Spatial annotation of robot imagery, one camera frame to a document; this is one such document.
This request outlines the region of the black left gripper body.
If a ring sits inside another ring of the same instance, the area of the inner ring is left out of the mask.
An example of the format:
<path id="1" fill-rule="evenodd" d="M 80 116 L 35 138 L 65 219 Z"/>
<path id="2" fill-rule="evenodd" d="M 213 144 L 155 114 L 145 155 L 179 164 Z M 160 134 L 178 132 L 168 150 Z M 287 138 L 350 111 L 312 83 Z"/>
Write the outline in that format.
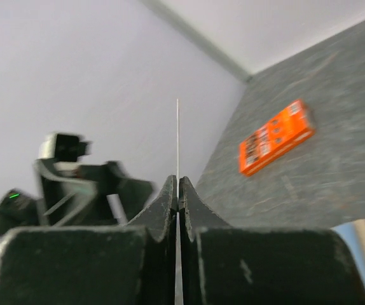
<path id="1" fill-rule="evenodd" d="M 0 237 L 24 226 L 117 225 L 107 197 L 117 195 L 128 220 L 134 218 L 153 193 L 150 181 L 127 175 L 117 161 L 78 165 L 69 173 L 54 160 L 34 164 L 42 197 L 11 189 L 0 200 Z"/>

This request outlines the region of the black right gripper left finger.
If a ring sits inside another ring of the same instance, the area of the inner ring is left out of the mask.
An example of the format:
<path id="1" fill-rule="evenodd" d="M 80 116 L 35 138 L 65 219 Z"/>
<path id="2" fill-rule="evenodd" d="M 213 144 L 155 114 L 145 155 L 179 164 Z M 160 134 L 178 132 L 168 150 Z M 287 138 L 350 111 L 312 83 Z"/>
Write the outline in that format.
<path id="1" fill-rule="evenodd" d="M 0 304 L 173 304 L 177 179 L 125 226 L 21 227 L 0 243 Z"/>

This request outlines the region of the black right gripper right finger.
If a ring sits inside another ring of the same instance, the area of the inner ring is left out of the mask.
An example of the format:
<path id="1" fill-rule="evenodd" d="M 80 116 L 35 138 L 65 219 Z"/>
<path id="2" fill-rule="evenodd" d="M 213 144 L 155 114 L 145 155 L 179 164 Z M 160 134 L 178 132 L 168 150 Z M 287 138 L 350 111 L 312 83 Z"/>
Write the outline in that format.
<path id="1" fill-rule="evenodd" d="M 185 304 L 365 304 L 352 254 L 331 229 L 235 228 L 179 181 Z"/>

